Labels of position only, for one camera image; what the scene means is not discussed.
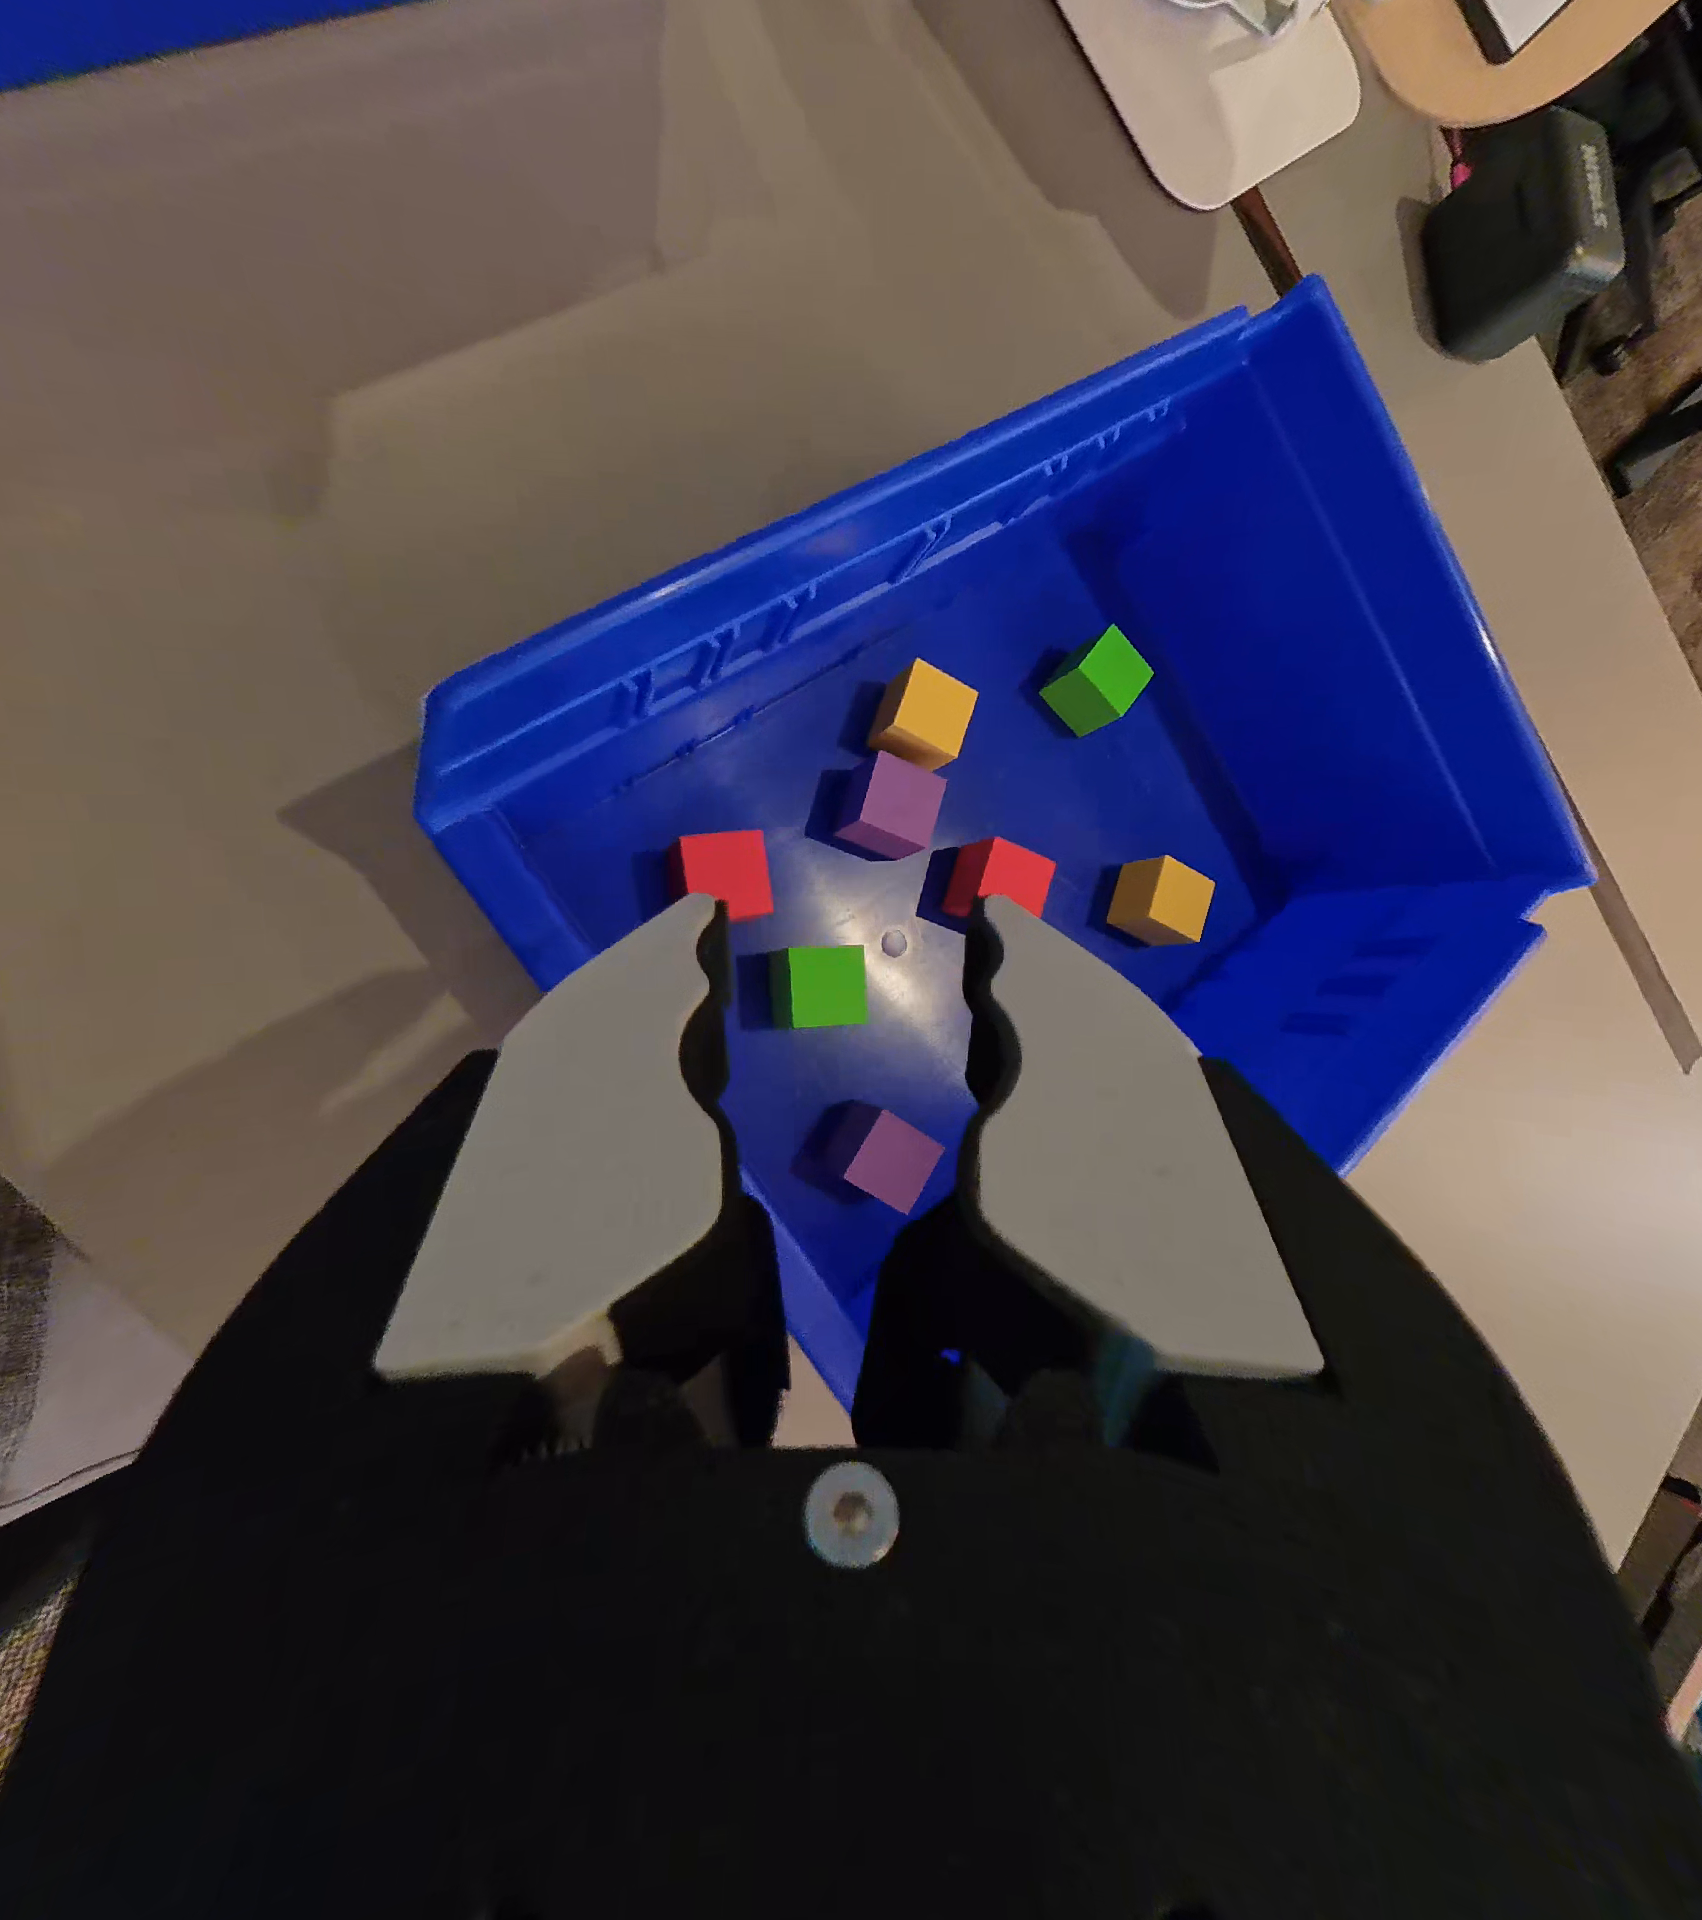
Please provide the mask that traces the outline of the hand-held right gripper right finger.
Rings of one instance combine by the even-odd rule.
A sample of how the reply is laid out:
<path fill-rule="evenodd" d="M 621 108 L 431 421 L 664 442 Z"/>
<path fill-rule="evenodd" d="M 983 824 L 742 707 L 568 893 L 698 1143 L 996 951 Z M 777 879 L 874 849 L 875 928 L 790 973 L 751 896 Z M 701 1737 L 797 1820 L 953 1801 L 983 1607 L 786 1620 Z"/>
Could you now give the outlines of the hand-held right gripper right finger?
<path fill-rule="evenodd" d="M 1320 1341 L 1192 1044 L 1006 893 L 967 924 L 967 1199 L 1054 1295 L 1177 1374 L 1309 1379 Z"/>

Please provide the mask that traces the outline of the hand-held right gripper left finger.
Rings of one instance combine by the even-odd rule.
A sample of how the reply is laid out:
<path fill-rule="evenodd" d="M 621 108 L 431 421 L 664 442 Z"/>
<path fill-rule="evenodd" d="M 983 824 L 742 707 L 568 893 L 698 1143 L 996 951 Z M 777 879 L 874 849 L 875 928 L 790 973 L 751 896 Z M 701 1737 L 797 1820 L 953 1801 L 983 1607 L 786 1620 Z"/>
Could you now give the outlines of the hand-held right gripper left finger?
<path fill-rule="evenodd" d="M 720 1220 L 710 1098 L 683 1044 L 718 1012 L 687 893 L 546 989 L 502 1038 L 373 1351 L 384 1379 L 526 1374 L 623 1356 L 614 1307 Z"/>

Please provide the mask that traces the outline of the purple cube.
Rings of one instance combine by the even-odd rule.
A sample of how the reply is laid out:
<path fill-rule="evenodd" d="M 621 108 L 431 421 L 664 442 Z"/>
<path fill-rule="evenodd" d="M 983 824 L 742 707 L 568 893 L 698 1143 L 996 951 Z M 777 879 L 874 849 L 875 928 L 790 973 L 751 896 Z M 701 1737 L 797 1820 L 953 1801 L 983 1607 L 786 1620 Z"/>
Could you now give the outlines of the purple cube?
<path fill-rule="evenodd" d="M 840 1187 L 905 1216 L 941 1163 L 944 1143 L 887 1108 L 847 1102 L 820 1158 Z"/>
<path fill-rule="evenodd" d="M 847 773 L 832 840 L 861 855 L 901 860 L 928 851 L 944 807 L 944 773 L 874 750 Z"/>

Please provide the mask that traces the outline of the yellow cube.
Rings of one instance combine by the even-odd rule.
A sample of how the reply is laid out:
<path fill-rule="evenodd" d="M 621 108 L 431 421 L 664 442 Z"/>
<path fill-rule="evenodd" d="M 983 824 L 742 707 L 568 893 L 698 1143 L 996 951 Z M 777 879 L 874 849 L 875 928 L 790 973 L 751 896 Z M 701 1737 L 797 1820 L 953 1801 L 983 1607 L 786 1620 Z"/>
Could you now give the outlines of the yellow cube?
<path fill-rule="evenodd" d="M 925 658 L 911 658 L 887 679 L 866 731 L 866 750 L 939 771 L 960 758 L 975 705 L 971 684 Z"/>
<path fill-rule="evenodd" d="M 1109 890 L 1103 925 L 1143 947 L 1201 941 L 1215 879 L 1175 855 L 1128 860 Z"/>

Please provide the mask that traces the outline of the green cube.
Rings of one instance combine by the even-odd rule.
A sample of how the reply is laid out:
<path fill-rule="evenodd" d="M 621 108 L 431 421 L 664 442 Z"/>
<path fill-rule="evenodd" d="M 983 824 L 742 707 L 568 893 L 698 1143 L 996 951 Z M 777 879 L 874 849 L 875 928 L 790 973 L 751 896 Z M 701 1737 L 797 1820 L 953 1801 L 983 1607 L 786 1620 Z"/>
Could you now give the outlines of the green cube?
<path fill-rule="evenodd" d="M 868 1024 L 861 943 L 787 945 L 768 954 L 773 1027 L 817 1032 Z"/>
<path fill-rule="evenodd" d="M 1115 624 L 1063 655 L 1035 697 L 1071 737 L 1084 739 L 1120 722 L 1152 685 L 1154 667 Z"/>

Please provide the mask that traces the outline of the red cube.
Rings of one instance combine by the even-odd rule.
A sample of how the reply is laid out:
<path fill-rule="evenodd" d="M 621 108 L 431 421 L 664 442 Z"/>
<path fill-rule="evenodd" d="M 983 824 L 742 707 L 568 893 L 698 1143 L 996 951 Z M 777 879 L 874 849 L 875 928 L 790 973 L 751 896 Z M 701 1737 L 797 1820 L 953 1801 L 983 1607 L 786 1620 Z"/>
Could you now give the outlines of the red cube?
<path fill-rule="evenodd" d="M 667 849 L 672 898 L 710 898 L 732 921 L 773 913 L 768 841 L 759 827 L 683 832 Z"/>
<path fill-rule="evenodd" d="M 1009 899 L 1030 916 L 1044 917 L 1054 883 L 1054 858 L 993 833 L 951 851 L 935 907 L 941 917 L 963 921 L 979 899 Z"/>

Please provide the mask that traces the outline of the blue plastic bin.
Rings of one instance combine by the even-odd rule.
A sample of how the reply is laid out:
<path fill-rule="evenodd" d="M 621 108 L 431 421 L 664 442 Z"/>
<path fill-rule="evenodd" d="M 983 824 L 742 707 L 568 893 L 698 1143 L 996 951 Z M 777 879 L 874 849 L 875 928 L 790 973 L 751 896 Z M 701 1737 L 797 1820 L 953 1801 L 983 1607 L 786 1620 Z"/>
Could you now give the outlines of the blue plastic bin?
<path fill-rule="evenodd" d="M 385 2 L 0 2 L 0 92 L 385 9 Z"/>
<path fill-rule="evenodd" d="M 1115 624 L 1154 667 L 1076 737 L 1037 699 Z M 977 692 L 928 849 L 832 821 L 911 659 Z M 412 812 L 550 989 L 661 910 L 683 833 L 762 830 L 724 1096 L 787 1326 L 851 1403 L 905 1220 L 821 1182 L 849 1102 L 944 1143 L 963 1082 L 953 849 L 1056 861 L 1044 919 L 1352 1171 L 1592 869 L 1530 714 L 1327 288 L 1305 279 L 454 671 Z M 1103 924 L 1122 864 L 1215 898 L 1198 943 Z M 863 945 L 868 1022 L 773 1026 L 768 954 Z"/>

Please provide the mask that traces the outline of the black box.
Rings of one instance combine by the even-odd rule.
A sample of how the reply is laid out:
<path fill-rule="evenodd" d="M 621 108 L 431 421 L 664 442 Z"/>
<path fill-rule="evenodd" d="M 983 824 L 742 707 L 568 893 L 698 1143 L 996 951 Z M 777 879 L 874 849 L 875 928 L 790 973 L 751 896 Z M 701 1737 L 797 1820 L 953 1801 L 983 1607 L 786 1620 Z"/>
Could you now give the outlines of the black box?
<path fill-rule="evenodd" d="M 1464 142 L 1464 174 L 1415 232 L 1431 341 L 1483 366 L 1559 328 L 1615 282 L 1650 299 L 1651 214 L 1606 128 L 1553 106 Z"/>

